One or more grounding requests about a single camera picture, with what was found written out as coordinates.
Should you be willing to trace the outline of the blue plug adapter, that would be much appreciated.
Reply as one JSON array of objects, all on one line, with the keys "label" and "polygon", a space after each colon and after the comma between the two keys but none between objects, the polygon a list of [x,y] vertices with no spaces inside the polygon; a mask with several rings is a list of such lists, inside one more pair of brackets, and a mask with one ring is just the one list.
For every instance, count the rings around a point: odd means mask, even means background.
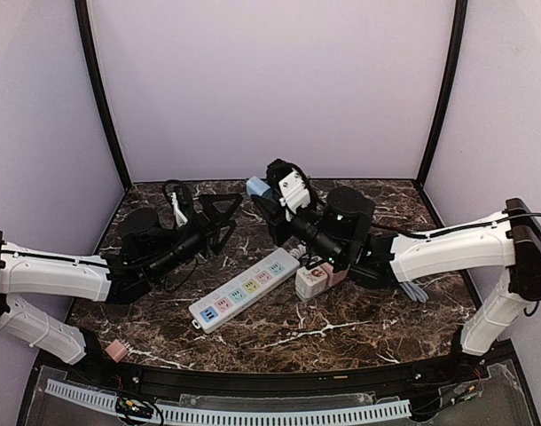
[{"label": "blue plug adapter", "polygon": [[251,177],[246,182],[246,190],[249,197],[268,197],[272,193],[271,187],[258,177]]}]

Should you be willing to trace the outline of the white cube socket adapter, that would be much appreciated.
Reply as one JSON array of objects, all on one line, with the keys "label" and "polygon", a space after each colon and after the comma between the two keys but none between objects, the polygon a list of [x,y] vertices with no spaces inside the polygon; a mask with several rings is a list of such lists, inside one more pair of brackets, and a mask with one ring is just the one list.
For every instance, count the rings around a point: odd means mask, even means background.
[{"label": "white cube socket adapter", "polygon": [[295,293],[303,302],[308,302],[325,290],[327,280],[328,275],[320,265],[312,269],[302,267],[296,271]]}]

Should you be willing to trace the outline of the white multicolour power strip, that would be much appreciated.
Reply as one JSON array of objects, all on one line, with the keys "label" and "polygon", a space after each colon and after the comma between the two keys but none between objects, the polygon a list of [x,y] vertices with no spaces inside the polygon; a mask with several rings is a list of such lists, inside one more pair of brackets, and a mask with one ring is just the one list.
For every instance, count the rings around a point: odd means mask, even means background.
[{"label": "white multicolour power strip", "polygon": [[299,244],[276,248],[233,279],[214,289],[188,308],[192,326],[210,334],[293,277],[307,249]]}]

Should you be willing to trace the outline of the pink cube socket adapter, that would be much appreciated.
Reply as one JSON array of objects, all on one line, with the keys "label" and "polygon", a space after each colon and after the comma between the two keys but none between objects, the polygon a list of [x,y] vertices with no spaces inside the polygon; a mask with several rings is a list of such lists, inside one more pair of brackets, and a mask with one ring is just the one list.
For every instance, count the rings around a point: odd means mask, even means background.
[{"label": "pink cube socket adapter", "polygon": [[340,270],[338,272],[335,272],[333,270],[333,266],[328,264],[328,263],[323,263],[323,264],[320,265],[320,267],[324,270],[324,272],[327,275],[326,285],[329,288],[339,284],[342,281],[344,281],[347,274],[348,274],[348,270]]}]

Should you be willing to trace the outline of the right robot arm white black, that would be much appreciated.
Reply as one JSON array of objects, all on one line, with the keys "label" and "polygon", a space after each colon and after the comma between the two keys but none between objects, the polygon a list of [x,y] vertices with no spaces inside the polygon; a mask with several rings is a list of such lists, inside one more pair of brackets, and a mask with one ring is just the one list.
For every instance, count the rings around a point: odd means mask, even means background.
[{"label": "right robot arm white black", "polygon": [[247,193],[275,245],[295,237],[321,264],[346,272],[365,288],[442,272],[502,267],[496,287],[459,333],[459,348],[467,355],[483,356],[528,306],[541,301],[541,225],[538,215],[518,198],[472,223],[374,235],[374,204],[350,187],[334,188],[321,212],[306,187],[290,198],[268,185]]}]

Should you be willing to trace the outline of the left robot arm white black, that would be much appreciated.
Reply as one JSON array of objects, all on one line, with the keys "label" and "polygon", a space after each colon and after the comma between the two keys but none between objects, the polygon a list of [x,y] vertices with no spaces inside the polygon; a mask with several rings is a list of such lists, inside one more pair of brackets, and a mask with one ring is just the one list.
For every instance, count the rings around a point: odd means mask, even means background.
[{"label": "left robot arm white black", "polygon": [[119,254],[69,256],[22,248],[0,231],[0,331],[74,366],[101,359],[97,336],[68,326],[33,306],[24,294],[71,296],[105,304],[132,304],[174,270],[219,254],[233,233],[238,193],[184,192],[170,197],[174,224],[164,228],[155,209],[137,209],[121,224]]}]

